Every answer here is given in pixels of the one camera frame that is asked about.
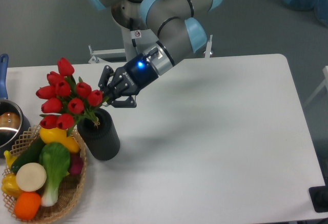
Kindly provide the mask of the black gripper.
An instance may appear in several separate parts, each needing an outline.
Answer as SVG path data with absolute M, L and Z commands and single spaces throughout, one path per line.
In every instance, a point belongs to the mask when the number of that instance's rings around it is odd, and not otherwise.
M 141 89 L 148 86 L 158 78 L 158 74 L 147 63 L 146 57 L 139 54 L 115 71 L 105 65 L 100 76 L 98 87 L 107 93 L 106 103 L 115 108 L 136 108 L 137 103 L 132 95 L 137 95 Z

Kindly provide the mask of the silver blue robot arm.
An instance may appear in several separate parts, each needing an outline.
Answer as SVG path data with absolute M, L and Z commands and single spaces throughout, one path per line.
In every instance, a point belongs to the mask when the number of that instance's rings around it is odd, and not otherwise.
M 127 62 L 106 66 L 99 87 L 107 104 L 134 108 L 134 96 L 188 55 L 207 43 L 196 16 L 210 12 L 222 0 L 89 0 L 96 9 L 111 8 L 113 19 L 131 38 L 125 42 Z M 142 43 L 132 35 L 142 34 Z

